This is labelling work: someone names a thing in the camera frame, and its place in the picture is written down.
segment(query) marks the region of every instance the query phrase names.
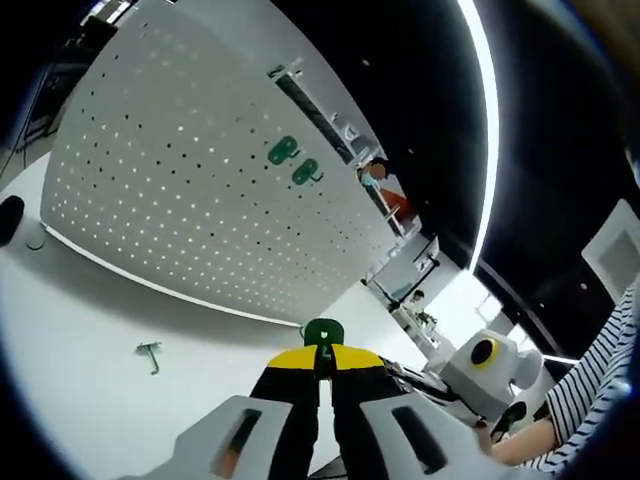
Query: black object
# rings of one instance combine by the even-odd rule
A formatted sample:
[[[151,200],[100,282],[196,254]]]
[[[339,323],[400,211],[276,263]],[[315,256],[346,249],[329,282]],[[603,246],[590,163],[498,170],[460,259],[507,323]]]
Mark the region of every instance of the black object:
[[[13,2],[3,19],[20,25],[20,39],[8,37],[3,42],[2,60],[11,65],[11,75],[3,79],[3,101],[0,104],[0,144],[10,147],[24,123],[24,102],[42,66],[51,61],[69,38],[75,36],[80,22],[95,0],[65,2]]]
[[[478,60],[456,2],[272,3],[349,90],[393,159],[422,233],[437,234],[448,259],[467,267],[482,212],[487,126]],[[474,3],[491,51],[500,116],[499,173],[481,259],[533,307],[566,356],[578,358],[595,338],[591,325],[597,332],[610,311],[602,317],[599,307],[587,307],[601,303],[600,287],[585,281],[588,290],[582,290],[578,281],[575,296],[558,295],[560,312],[544,301],[544,309],[536,308],[533,293],[582,262],[582,249],[618,199],[640,212],[640,191],[624,159],[610,96],[590,53],[579,46],[584,41],[573,39],[584,35],[558,26],[532,6],[534,0]],[[576,2],[535,3],[549,8]],[[609,3],[613,9],[625,2]],[[371,25],[384,25],[388,35]],[[415,66],[411,75],[404,73],[407,65]],[[629,98],[624,105],[638,110],[640,102]],[[508,292],[493,291],[479,267],[474,274],[501,303],[511,303]],[[587,300],[592,295],[597,297]],[[523,328],[533,337],[537,326],[524,316]],[[540,342],[553,349],[544,337]],[[572,353],[573,345],[582,350]]]
[[[433,385],[430,384],[427,380],[425,380],[423,373],[415,372],[408,367],[403,367],[401,373],[394,368],[394,362],[383,357],[380,358],[382,359],[382,362],[387,369],[387,374],[395,379],[408,383],[412,388],[416,390],[426,393],[430,397],[430,399],[438,405],[444,406],[447,403],[455,402],[458,400],[462,401],[462,398],[460,398],[457,393],[451,390],[448,385],[446,391],[439,390],[433,387]]]
[[[384,366],[337,370],[332,376],[333,431],[350,480],[395,480],[360,405],[404,393]]]
[[[24,201],[15,195],[0,204],[0,247],[9,244],[24,215]]]
[[[533,414],[533,421],[537,422],[538,420],[542,420],[543,418],[547,418],[549,416],[551,416],[551,411],[549,410],[549,404],[547,402],[544,402],[542,406],[538,410],[536,410],[536,412]]]
[[[471,363],[473,365],[480,365],[486,362],[491,356],[492,352],[493,343],[491,343],[491,340],[480,340],[478,343],[476,343],[476,346],[473,347],[473,350],[471,351]]]
[[[502,439],[502,436],[511,429],[511,426],[522,420],[526,414],[526,403],[516,402],[511,405],[504,411],[500,420],[498,420],[495,427],[493,427],[493,430],[491,431],[491,440],[494,443],[499,442]]]
[[[267,366],[251,397],[291,404],[291,411],[273,455],[269,479],[303,480],[307,478],[318,438],[319,382],[313,369],[272,368]],[[236,452],[246,442],[250,425],[230,445]]]
[[[117,31],[117,27],[91,16],[82,27],[82,46],[86,50],[100,52]]]
[[[338,480],[340,478],[346,478],[347,472],[341,475],[331,475],[330,477],[309,477],[310,480]]]

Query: pegboard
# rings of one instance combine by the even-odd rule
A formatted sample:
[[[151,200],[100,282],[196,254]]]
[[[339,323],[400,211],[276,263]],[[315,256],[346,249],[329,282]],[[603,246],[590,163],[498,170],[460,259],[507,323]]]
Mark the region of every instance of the pegboard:
[[[295,322],[396,240],[293,102],[164,2],[142,6],[79,84],[41,217],[172,292]]]

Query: human arm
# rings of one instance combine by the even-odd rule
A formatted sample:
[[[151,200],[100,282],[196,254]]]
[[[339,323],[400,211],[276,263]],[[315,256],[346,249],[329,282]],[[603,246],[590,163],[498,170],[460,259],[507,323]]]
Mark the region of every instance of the human arm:
[[[520,465],[558,447],[553,423],[543,418],[491,447],[490,456],[505,465]]]
[[[634,285],[627,289],[584,356],[547,393],[546,404],[560,445],[576,433],[600,392],[619,343],[622,318],[633,308],[634,290]]]

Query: white surface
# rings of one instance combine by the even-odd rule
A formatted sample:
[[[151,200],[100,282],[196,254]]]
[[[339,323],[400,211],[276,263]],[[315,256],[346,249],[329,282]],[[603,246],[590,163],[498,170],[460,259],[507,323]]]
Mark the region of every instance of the white surface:
[[[618,303],[633,282],[640,264],[640,220],[626,202],[620,199],[598,233],[582,250],[589,264]]]
[[[424,356],[429,358],[438,345],[427,336],[422,325],[418,324],[413,315],[402,306],[393,312],[393,317],[398,321],[400,326],[408,325],[410,327],[407,335],[418,345],[418,348]]]
[[[302,111],[180,12],[141,7],[83,77],[51,156],[42,219],[132,279],[300,323],[395,236]],[[269,152],[287,136],[300,155],[274,165]],[[311,159],[323,178],[295,184]]]
[[[138,277],[136,275],[132,275],[129,272],[127,272],[126,270],[123,270],[122,268],[118,268],[118,267],[116,267],[116,266],[114,266],[114,265],[112,265],[110,263],[105,262],[100,257],[97,257],[96,255],[92,254],[91,252],[88,252],[87,250],[85,250],[84,248],[79,247],[78,245],[76,245],[75,243],[71,242],[70,240],[68,240],[64,236],[60,235],[60,233],[58,233],[56,230],[54,230],[54,229],[52,229],[50,227],[43,227],[42,225],[38,225],[38,227],[43,231],[43,234],[45,232],[49,233],[56,240],[59,240],[61,243],[63,243],[67,247],[71,248],[76,253],[88,258],[89,260],[97,263],[98,265],[100,265],[102,267],[105,267],[105,268],[111,270],[112,272],[117,273],[118,275],[122,275],[123,277],[128,278],[129,280],[132,280],[132,281],[137,282],[137,283],[139,283],[141,285],[144,285],[145,287],[149,287],[149,288],[152,288],[154,290],[157,290],[160,293],[164,293],[166,295],[171,295],[172,297],[176,297],[176,298],[179,298],[181,300],[185,300],[187,302],[194,303],[196,305],[201,305],[203,307],[212,308],[212,309],[215,309],[215,310],[220,310],[220,311],[225,312],[225,313],[230,313],[232,315],[240,315],[240,316],[245,317],[245,318],[251,318],[251,319],[254,319],[254,320],[266,321],[266,322],[275,323],[275,324],[278,324],[278,325],[286,325],[286,326],[294,327],[294,328],[300,328],[302,326],[301,323],[288,322],[286,320],[278,320],[276,318],[265,317],[263,315],[256,315],[254,313],[249,313],[249,312],[242,311],[242,310],[237,310],[237,309],[234,309],[234,308],[228,308],[228,307],[225,307],[223,305],[207,302],[207,301],[201,300],[199,298],[191,297],[189,295],[184,295],[182,293],[176,292],[175,290],[171,290],[169,288],[166,288],[166,287],[163,287],[161,285],[158,285],[157,283],[153,283],[153,282],[150,282],[148,280],[145,280],[144,278]]]
[[[248,394],[265,364],[301,345],[291,328],[202,308],[116,275],[50,238],[25,246],[38,221],[42,159],[0,194],[26,203],[12,243],[0,250],[1,340],[18,391],[52,447],[86,478],[150,471],[175,437],[234,394]],[[325,316],[346,343],[421,369],[425,358],[360,284]],[[161,341],[160,373],[134,354]],[[328,385],[311,469],[338,455]]]

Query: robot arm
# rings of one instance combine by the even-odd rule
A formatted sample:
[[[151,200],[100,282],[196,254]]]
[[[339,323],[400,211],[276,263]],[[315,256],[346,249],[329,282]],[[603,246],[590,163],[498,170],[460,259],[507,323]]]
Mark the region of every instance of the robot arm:
[[[305,343],[316,344],[274,358],[250,398],[224,402],[178,437],[169,461],[137,478],[306,479],[322,379],[332,382],[335,436],[351,480],[549,478],[487,457],[468,426],[419,393],[402,391],[380,357],[331,343],[336,335],[323,332],[315,340],[305,334]]]

